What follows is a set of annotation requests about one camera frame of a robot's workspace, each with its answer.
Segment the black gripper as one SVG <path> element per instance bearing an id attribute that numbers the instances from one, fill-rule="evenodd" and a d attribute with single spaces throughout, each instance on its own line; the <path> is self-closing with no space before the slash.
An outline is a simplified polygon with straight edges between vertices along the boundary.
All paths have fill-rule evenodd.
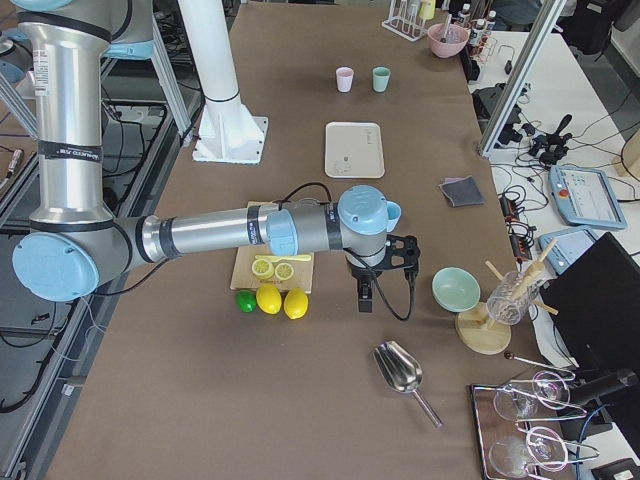
<path id="1" fill-rule="evenodd" d="M 415 297 L 415 280 L 419 272 L 419 247 L 417 238 L 413 235 L 397 236 L 388 234 L 382 249 L 384 256 L 374 266 L 367 263 L 364 256 L 347 248 L 347 260 L 351 275 L 357 280 L 359 313 L 372 312 L 373 287 L 376 286 L 383 297 L 378 277 L 386 271 L 399 270 L 404 272 L 409 287 L 409 299 Z"/>

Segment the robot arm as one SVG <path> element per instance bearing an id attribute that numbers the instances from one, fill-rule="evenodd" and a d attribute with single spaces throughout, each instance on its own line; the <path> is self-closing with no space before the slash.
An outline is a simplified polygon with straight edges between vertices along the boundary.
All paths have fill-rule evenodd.
<path id="1" fill-rule="evenodd" d="M 281 201 L 166 219 L 114 216 L 102 192 L 100 62 L 151 57 L 152 5 L 21 1 L 17 8 L 33 47 L 40 205 L 12 265 L 33 294 L 70 301 L 144 264 L 248 245 L 267 245 L 279 256 L 343 251 L 362 312 L 383 272 L 400 269 L 408 282 L 416 279 L 416 239 L 393 234 L 398 205 L 368 185 L 335 202 Z"/>

